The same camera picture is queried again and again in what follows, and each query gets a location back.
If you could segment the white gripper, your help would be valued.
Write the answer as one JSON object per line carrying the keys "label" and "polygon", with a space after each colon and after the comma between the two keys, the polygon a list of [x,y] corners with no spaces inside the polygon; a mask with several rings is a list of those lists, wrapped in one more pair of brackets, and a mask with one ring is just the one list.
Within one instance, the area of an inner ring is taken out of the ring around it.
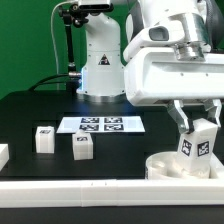
{"label": "white gripper", "polygon": [[134,106],[164,105],[180,134],[194,131],[183,101],[205,100],[207,119],[221,127],[224,98],[224,55],[205,54],[204,61],[179,61],[171,48],[143,48],[126,65],[125,91]]}

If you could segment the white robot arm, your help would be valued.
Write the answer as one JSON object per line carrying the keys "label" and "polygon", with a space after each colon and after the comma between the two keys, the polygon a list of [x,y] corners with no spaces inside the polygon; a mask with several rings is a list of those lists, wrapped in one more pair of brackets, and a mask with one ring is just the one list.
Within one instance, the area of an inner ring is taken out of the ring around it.
{"label": "white robot arm", "polygon": [[224,99],[224,15],[215,0],[137,0],[126,19],[128,45],[124,79],[118,68],[118,29],[105,13],[115,0],[78,0],[87,19],[87,52],[78,93],[97,101],[120,92],[134,106],[164,105],[182,133],[196,126],[185,104],[202,104],[208,120],[219,124]]}

